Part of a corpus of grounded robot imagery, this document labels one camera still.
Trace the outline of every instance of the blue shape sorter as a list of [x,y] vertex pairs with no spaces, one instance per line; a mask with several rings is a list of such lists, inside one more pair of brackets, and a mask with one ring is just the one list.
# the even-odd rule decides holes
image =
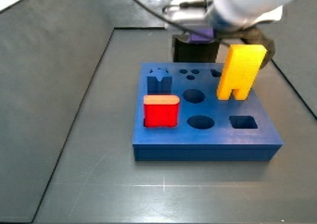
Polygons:
[[[136,160],[268,161],[283,146],[273,122],[252,90],[245,101],[217,98],[223,64],[144,63],[134,127]],[[148,77],[161,70],[173,77],[181,99],[175,128],[145,128]]]

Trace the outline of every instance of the gray table surface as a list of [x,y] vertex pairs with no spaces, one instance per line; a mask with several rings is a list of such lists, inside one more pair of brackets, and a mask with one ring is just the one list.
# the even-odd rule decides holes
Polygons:
[[255,85],[286,142],[271,162],[136,162],[145,61],[172,61],[170,33],[116,31],[37,222],[316,222],[317,120],[276,67]]

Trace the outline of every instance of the robot cable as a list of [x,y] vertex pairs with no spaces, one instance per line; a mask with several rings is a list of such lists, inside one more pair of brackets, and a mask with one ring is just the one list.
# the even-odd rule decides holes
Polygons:
[[[153,14],[158,19],[161,19],[162,21],[168,22],[172,26],[180,28],[184,31],[188,31],[193,34],[197,34],[208,39],[211,39],[211,36],[208,36],[207,34],[204,34],[200,31],[196,31],[183,25],[180,25],[179,23],[173,22],[172,20],[169,20],[168,18],[165,18],[161,14],[158,14],[156,11],[153,11],[140,0],[133,0],[150,14]],[[221,44],[224,44],[225,46],[231,46],[231,44],[225,43],[221,39],[217,38],[212,38],[212,41],[220,42]]]

